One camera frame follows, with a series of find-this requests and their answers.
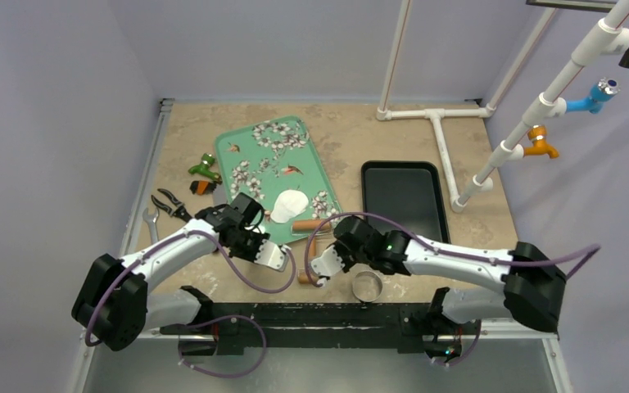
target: pipe fitting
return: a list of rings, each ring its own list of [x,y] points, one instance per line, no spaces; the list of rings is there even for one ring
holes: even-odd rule
[[[548,131],[546,131],[546,127],[544,125],[535,125],[531,130],[529,130],[527,136],[529,137],[529,140],[532,141],[534,146],[525,148],[524,155],[542,156],[547,154],[550,159],[558,158],[560,156],[558,150],[546,141],[546,135],[548,135]]]
[[[382,110],[378,107],[378,113],[375,115],[377,120],[391,120],[391,111],[389,109]]]
[[[616,79],[602,78],[592,86],[587,98],[579,101],[567,101],[566,112],[589,111],[597,114],[604,108],[604,103],[611,100],[620,91]]]

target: floral tray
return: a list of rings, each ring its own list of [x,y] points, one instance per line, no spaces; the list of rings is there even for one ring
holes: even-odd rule
[[[215,140],[216,159],[228,191],[228,201],[244,192],[266,209],[261,225],[278,244],[305,238],[291,233],[293,221],[323,219],[341,211],[327,174],[305,124],[286,116],[228,131]],[[304,192],[305,211],[285,224],[270,219],[278,195],[286,190]]]

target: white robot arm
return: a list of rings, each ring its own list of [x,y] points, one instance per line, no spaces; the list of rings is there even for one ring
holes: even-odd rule
[[[192,322],[201,309],[193,288],[183,287],[172,294],[150,293],[197,258],[225,246],[229,256],[279,272],[285,269],[286,256],[269,240],[269,234],[247,229],[260,212],[263,214],[259,203],[238,194],[230,206],[200,211],[179,231],[144,250],[120,259],[107,254],[97,258],[72,316],[85,327],[94,319],[93,333],[112,350],[125,348],[148,329]]]
[[[492,260],[547,260],[536,247],[518,242],[514,250],[480,250],[417,240],[401,231],[381,234],[350,216],[334,229],[337,239],[312,260],[312,271],[331,278],[356,263],[384,274],[432,275],[472,283],[478,288],[441,288],[432,305],[442,317],[463,324],[474,319],[514,318],[542,332],[555,332],[565,290],[565,274],[555,266],[515,268]]]

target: metal frame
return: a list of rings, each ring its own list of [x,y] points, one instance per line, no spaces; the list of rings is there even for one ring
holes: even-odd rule
[[[609,12],[616,2],[583,2],[578,0],[527,0],[528,6],[563,8],[565,10]]]
[[[141,185],[134,198],[132,210],[129,215],[129,222],[124,232],[124,238],[120,247],[120,255],[126,255],[133,251],[138,240],[139,228],[142,225],[142,211],[147,204],[150,195],[152,181],[155,176],[158,159],[160,157],[162,144],[167,133],[167,126],[172,111],[174,100],[165,99],[161,102],[161,112],[158,115],[156,130],[152,139],[152,147],[148,153],[146,166],[143,171]],[[572,393],[572,387],[568,378],[568,372],[563,361],[563,354],[560,351],[558,337],[555,334],[536,332],[527,327],[509,320],[485,320],[482,324],[482,340],[520,340],[534,339],[541,340],[544,345],[544,354],[548,359],[551,377],[554,381],[558,393]],[[144,332],[138,336],[138,340],[186,340],[186,341],[209,341],[210,335],[163,335],[158,329]],[[88,379],[88,372],[95,348],[88,348],[83,342],[83,334],[79,337],[78,354],[75,357],[73,373],[71,374],[69,385],[65,391],[70,393],[82,393]]]
[[[156,123],[156,129],[153,131],[151,149],[148,152],[148,158],[146,164],[143,167],[143,173],[141,175],[141,185],[138,187],[138,192],[133,200],[131,212],[129,214],[129,221],[126,224],[126,231],[124,231],[124,237],[120,247],[120,255],[127,255],[136,248],[138,241],[138,232],[141,221],[143,219],[143,209],[148,203],[148,197],[150,195],[151,187],[153,185],[153,178],[158,166],[158,160],[160,158],[163,141],[167,134],[167,124],[170,120],[170,112],[172,111],[173,99],[163,99],[161,101],[160,114],[158,115],[158,121]],[[93,355],[95,348],[88,348],[83,340],[84,330],[79,337],[78,353],[75,357],[74,369],[69,380],[66,391],[70,393],[82,393],[85,388],[85,382],[88,379],[88,371],[90,370],[90,362],[93,361]]]

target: lavender wall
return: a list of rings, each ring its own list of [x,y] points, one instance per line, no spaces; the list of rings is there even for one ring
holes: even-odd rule
[[[494,146],[600,17],[560,12],[486,122]],[[582,393],[629,391],[629,70],[618,67],[618,59],[600,58],[563,94],[580,99],[600,77],[618,79],[622,92],[600,114],[572,113],[545,122],[560,158],[528,157],[500,171],[524,241],[552,256],[592,242],[603,246],[568,283],[561,315],[561,345],[575,391]]]
[[[153,88],[202,100],[375,102],[401,0],[111,0]],[[414,2],[392,100],[482,97],[532,10]]]
[[[106,1],[0,1],[0,392],[64,390],[70,307],[119,250],[156,111]]]

